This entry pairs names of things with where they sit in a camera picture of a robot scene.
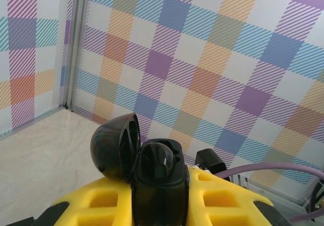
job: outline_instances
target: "colorful gingham pattern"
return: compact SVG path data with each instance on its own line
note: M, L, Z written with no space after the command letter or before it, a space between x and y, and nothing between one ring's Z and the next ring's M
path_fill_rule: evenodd
M55 108L59 4L0 0L0 135Z
M193 162L321 168L324 0L90 0L75 111L135 111L142 140L178 140ZM248 173L298 197L311 176Z

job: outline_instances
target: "light tile floor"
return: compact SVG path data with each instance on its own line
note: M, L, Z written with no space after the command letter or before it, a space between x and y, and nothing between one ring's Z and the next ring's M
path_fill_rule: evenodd
M62 109L0 139L0 225L38 217L102 175L90 155L99 125Z

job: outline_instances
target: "open hinged lid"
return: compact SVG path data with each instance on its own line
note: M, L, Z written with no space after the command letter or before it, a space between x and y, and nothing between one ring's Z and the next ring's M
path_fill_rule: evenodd
M97 128L91 139L91 157L106 177L131 181L141 146L135 113L119 116Z

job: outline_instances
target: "yellow foam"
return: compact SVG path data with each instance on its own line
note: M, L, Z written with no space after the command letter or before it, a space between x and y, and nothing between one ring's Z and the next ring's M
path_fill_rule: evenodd
M265 197L198 168L189 168L188 226L271 226L254 205ZM102 178L53 203L69 202L55 226L132 226L132 191L122 180Z

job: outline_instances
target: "purple cable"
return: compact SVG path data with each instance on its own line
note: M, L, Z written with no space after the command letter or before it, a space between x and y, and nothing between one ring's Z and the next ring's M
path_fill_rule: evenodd
M305 172L308 174L315 175L321 179L324 179L324 172L314 169L301 164L290 164L290 163L281 163L281 162L269 162L269 163L256 163L256 164L247 164L238 166L232 169L228 169L216 174L216 176L220 178L230 177L235 174L253 171L253 170L261 170L261 169L290 169ZM324 215L324 207L308 214L302 214L296 217L290 218L290 222L298 222L304 220L311 220L313 218L317 218Z

